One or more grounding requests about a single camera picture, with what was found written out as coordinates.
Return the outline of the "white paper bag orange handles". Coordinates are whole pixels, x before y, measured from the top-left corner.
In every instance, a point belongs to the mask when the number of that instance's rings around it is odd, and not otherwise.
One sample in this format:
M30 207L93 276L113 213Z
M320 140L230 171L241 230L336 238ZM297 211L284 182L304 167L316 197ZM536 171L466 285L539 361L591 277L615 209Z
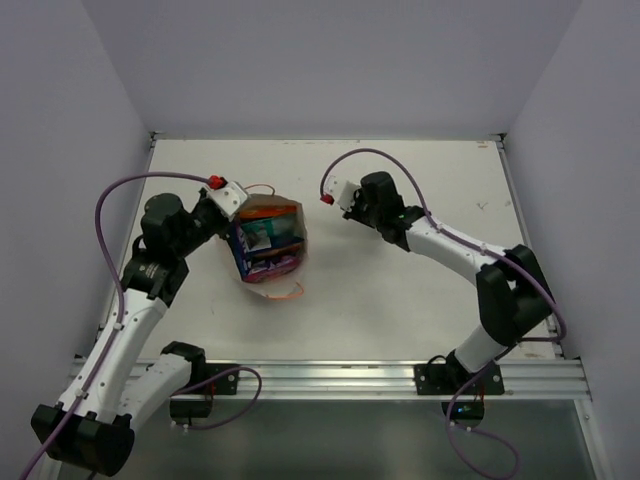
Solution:
M245 187L248 202L215 246L229 276L244 290L268 300L304 294L308 238L302 204L269 184Z

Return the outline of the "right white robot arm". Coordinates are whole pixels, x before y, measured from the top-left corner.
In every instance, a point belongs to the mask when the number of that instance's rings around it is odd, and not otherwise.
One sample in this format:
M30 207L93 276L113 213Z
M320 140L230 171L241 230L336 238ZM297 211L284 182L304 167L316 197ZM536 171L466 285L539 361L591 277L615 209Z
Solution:
M387 172L360 182L328 180L326 194L343 217L376 230L383 240L427 257L476 288L479 325L447 357L451 389L468 392L481 370L514 347L552 314L550 291L533 252L524 245L505 249L482 245L427 218L424 208L407 206Z

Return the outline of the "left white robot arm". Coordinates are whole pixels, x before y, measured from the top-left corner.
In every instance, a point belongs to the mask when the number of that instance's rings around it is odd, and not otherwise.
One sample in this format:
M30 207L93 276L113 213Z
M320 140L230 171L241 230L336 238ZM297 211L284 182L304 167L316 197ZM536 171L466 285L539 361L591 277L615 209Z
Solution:
M224 236L249 196L231 186L201 189L192 211L170 193L144 206L141 234L118 276L117 309L80 374L53 406L39 405L31 427L49 457L112 477L131 454L142 413L121 400L142 346L166 314L189 269L188 255Z

